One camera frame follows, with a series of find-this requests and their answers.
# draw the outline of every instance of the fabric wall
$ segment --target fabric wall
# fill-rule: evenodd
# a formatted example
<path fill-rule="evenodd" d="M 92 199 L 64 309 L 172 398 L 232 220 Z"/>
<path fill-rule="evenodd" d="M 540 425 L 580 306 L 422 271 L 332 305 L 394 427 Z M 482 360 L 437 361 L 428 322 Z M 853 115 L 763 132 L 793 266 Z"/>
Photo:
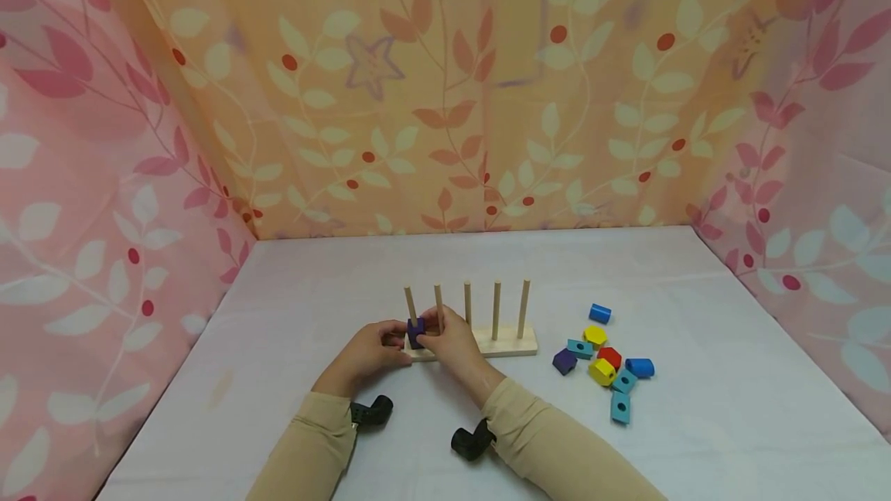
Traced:
<path fill-rule="evenodd" d="M 0 499 L 98 487 L 250 249 L 236 217 L 692 223 L 887 436 L 889 7 L 0 0 Z"/>
<path fill-rule="evenodd" d="M 891 441 L 891 0 L 776 0 L 700 236 Z"/>
<path fill-rule="evenodd" d="M 109 0 L 0 0 L 0 499 L 91 499 L 254 238 Z"/>
<path fill-rule="evenodd" d="M 773 0 L 130 9 L 153 17 L 198 139 L 269 238 L 685 221 L 746 122 Z"/>

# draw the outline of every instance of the star pattern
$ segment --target star pattern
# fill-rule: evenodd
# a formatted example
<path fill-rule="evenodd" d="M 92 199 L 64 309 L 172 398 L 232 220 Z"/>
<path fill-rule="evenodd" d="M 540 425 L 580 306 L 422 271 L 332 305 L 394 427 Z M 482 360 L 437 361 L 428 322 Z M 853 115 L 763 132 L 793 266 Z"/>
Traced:
<path fill-rule="evenodd" d="M 383 37 L 370 45 L 365 45 L 356 36 L 347 36 L 346 51 L 353 57 L 353 67 L 347 76 L 346 86 L 351 90 L 365 86 L 376 101 L 384 98 L 383 80 L 403 80 L 405 74 L 391 59 L 391 49 L 395 38 Z"/>

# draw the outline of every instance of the dark blue block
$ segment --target dark blue block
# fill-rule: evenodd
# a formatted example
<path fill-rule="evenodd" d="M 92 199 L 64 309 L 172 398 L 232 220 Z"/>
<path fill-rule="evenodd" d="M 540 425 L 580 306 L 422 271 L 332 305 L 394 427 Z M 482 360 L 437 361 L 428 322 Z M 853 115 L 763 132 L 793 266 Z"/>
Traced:
<path fill-rule="evenodd" d="M 646 379 L 655 376 L 656 367 L 649 358 L 629 358 L 625 360 L 626 370 L 631 372 L 634 377 Z"/>
<path fill-rule="evenodd" d="M 609 323 L 611 315 L 612 309 L 604 308 L 599 304 L 591 304 L 591 312 L 588 312 L 588 319 L 593 319 L 594 321 L 605 325 Z"/>
<path fill-rule="evenodd" d="M 418 335 L 427 335 L 427 331 L 424 329 L 424 320 L 418 318 L 418 326 L 412 327 L 411 320 L 408 320 L 408 342 L 411 344 L 411 349 L 417 350 L 422 349 L 420 344 L 418 344 Z"/>
<path fill-rule="evenodd" d="M 567 373 L 575 369 L 575 365 L 578 362 L 579 359 L 576 359 L 573 353 L 570 353 L 570 351 L 567 349 L 563 349 L 559 351 L 559 353 L 555 354 L 555 361 L 553 361 L 553 365 L 555 365 L 559 373 L 563 374 L 563 376 L 566 376 Z"/>

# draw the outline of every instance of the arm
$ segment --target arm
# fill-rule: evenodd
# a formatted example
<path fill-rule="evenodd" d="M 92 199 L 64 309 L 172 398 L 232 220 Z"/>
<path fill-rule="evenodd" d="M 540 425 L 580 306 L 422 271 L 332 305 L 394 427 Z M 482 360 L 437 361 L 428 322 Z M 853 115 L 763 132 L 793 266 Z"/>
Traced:
<path fill-rule="evenodd" d="M 497 437 L 496 453 L 554 501 L 663 500 L 634 467 L 593 431 L 507 379 L 480 354 L 469 326 L 445 309 L 440 336 L 418 342 L 468 391 Z M 424 312 L 438 326 L 435 308 Z"/>
<path fill-rule="evenodd" d="M 346 469 L 356 430 L 350 402 L 363 380 L 391 368 L 410 366 L 405 322 L 364 326 L 312 385 L 285 429 L 246 501 L 328 501 Z"/>

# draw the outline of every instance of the pink curtain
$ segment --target pink curtain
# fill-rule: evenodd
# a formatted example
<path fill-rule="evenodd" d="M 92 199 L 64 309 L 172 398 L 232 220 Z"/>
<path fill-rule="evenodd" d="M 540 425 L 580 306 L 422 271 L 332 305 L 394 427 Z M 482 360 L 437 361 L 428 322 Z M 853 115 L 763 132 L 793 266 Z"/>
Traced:
<path fill-rule="evenodd" d="M 89 499 L 254 238 L 109 0 L 0 27 L 0 499 Z"/>
<path fill-rule="evenodd" d="M 758 122 L 687 213 L 891 441 L 891 0 L 776 3 Z"/>

